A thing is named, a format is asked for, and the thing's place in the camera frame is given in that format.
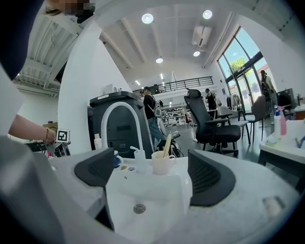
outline white sink basin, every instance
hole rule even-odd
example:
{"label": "white sink basin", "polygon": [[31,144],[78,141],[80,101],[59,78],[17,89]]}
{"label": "white sink basin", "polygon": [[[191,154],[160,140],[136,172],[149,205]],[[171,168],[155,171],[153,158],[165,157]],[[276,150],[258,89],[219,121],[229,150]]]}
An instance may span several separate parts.
{"label": "white sink basin", "polygon": [[[177,159],[168,175],[154,175],[151,166],[146,174],[129,171],[129,167],[136,167],[133,159],[125,159],[123,165],[127,168],[116,168],[106,186],[115,232],[138,243],[151,243],[189,209],[192,183],[187,172],[188,159]],[[143,205],[143,213],[135,213],[137,204],[139,208]]]}

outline railing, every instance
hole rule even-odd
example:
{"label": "railing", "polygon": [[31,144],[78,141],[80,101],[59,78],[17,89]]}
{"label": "railing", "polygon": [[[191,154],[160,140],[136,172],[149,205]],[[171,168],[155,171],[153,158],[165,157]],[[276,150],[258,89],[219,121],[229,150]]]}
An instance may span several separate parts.
{"label": "railing", "polygon": [[[149,87],[151,94],[159,94],[159,93],[165,93],[165,92],[172,92],[179,89],[184,88],[194,88],[194,87],[201,87],[201,86],[209,86],[213,85],[214,82],[212,81],[212,77],[202,77],[202,78],[195,78],[195,79],[186,79],[186,80],[180,80],[175,82],[169,82],[165,84],[159,84]],[[133,93],[139,97],[143,97],[143,91],[142,89],[138,89],[133,91]]]}

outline sink drain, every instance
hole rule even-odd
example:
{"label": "sink drain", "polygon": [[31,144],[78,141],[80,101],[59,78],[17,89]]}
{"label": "sink drain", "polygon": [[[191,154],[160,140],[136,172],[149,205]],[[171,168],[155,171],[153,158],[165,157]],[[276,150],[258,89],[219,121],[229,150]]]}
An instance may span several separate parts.
{"label": "sink drain", "polygon": [[146,210],[146,206],[144,206],[143,204],[137,204],[133,207],[133,211],[136,214],[142,214],[145,212],[145,210]]}

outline bracelet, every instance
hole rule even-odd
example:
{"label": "bracelet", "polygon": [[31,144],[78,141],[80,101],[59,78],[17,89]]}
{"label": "bracelet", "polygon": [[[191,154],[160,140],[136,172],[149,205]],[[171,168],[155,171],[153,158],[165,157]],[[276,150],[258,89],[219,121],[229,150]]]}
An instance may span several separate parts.
{"label": "bracelet", "polygon": [[46,128],[46,137],[45,137],[44,142],[47,142],[48,137],[49,137],[49,129],[48,129],[48,128]]}

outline air conditioner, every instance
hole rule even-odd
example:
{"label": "air conditioner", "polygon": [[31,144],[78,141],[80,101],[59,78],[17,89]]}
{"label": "air conditioner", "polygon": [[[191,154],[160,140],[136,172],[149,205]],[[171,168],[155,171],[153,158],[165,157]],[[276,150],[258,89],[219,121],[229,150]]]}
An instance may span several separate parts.
{"label": "air conditioner", "polygon": [[193,32],[192,45],[202,47],[207,44],[211,33],[211,28],[206,26],[196,26]]}

